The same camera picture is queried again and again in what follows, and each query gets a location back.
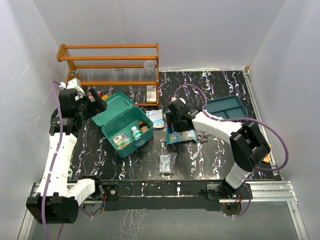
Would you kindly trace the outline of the white blue mask packet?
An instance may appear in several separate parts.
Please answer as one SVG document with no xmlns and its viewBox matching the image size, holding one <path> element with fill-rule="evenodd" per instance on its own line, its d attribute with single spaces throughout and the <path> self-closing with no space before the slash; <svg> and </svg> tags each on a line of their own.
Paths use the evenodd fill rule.
<svg viewBox="0 0 320 240">
<path fill-rule="evenodd" d="M 165 124 L 163 120 L 163 111 L 159 110 L 147 110 L 146 116 L 152 121 L 154 129 L 162 129 Z"/>
</svg>

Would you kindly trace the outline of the brown syrup bottle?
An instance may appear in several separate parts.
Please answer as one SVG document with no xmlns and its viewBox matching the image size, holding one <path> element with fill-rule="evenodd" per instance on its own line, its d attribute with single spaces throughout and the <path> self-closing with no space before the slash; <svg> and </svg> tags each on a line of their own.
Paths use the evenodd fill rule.
<svg viewBox="0 0 320 240">
<path fill-rule="evenodd" d="M 140 122 L 138 123 L 138 126 L 139 126 L 139 129 L 140 129 L 140 132 L 141 132 L 141 133 L 145 133 L 145 132 L 147 132 L 148 129 L 149 129 L 148 125 L 147 125 L 145 122 L 143 122 L 143 121 L 140 121 Z"/>
</svg>

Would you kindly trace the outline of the teal medicine kit box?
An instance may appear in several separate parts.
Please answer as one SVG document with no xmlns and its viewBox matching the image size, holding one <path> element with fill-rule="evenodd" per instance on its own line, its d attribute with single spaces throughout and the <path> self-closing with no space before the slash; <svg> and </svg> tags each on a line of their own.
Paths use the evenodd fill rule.
<svg viewBox="0 0 320 240">
<path fill-rule="evenodd" d="M 92 120 L 101 128 L 102 133 L 121 158 L 128 157 L 154 137 L 153 122 L 123 92 L 114 93 L 105 102 L 107 109 L 94 116 Z M 140 121 L 146 123 L 149 129 L 135 140 L 131 128 L 136 126 L 140 130 Z M 120 132 L 124 132 L 131 142 L 122 149 L 116 149 L 112 136 Z"/>
</svg>

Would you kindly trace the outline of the white green pill bottle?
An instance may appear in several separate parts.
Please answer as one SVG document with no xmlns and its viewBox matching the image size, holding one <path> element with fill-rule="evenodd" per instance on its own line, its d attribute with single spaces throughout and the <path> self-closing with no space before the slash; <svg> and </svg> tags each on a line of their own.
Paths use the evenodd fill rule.
<svg viewBox="0 0 320 240">
<path fill-rule="evenodd" d="M 132 136 L 135 140 L 138 140 L 142 135 L 142 132 L 136 126 L 132 126 L 131 131 L 132 131 Z"/>
</svg>

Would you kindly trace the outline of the bandage roll packet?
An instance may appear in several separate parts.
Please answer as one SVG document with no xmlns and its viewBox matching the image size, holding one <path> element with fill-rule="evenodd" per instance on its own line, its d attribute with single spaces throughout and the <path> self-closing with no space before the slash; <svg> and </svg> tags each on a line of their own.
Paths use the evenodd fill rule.
<svg viewBox="0 0 320 240">
<path fill-rule="evenodd" d="M 131 142 L 131 139 L 124 132 L 119 132 L 115 134 L 114 136 L 112 136 L 111 139 L 114 143 L 115 148 L 118 150 L 124 148 Z"/>
</svg>

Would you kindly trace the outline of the teal divided tray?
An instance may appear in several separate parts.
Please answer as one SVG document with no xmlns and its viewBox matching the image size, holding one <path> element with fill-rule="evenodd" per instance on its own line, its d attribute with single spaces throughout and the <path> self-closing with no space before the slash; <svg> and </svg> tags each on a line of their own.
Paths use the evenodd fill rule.
<svg viewBox="0 0 320 240">
<path fill-rule="evenodd" d="M 223 119 L 246 118 L 248 116 L 247 110 L 236 95 L 209 100 L 205 109 L 209 114 Z"/>
</svg>

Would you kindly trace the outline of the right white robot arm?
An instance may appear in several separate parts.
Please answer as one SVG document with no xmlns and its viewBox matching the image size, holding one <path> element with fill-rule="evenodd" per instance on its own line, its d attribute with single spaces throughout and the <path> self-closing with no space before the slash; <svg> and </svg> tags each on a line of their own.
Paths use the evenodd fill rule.
<svg viewBox="0 0 320 240">
<path fill-rule="evenodd" d="M 230 199 L 240 194 L 246 178 L 271 151 L 259 126 L 252 121 L 217 118 L 206 110 L 190 108 L 181 98 L 171 102 L 168 110 L 168 131 L 202 131 L 230 145 L 234 164 L 221 183 L 223 194 Z"/>
</svg>

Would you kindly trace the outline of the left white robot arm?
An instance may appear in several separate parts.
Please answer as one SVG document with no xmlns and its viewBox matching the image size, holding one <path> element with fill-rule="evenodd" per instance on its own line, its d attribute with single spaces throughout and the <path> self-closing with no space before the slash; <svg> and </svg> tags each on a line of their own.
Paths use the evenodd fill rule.
<svg viewBox="0 0 320 240">
<path fill-rule="evenodd" d="M 72 87 L 55 95 L 57 108 L 50 118 L 46 166 L 35 195 L 26 200 L 27 209 L 40 224 L 74 223 L 88 197 L 97 200 L 103 195 L 100 179 L 94 175 L 85 175 L 68 188 L 72 153 L 83 121 L 107 109 L 94 88 L 89 92 L 90 96 Z"/>
</svg>

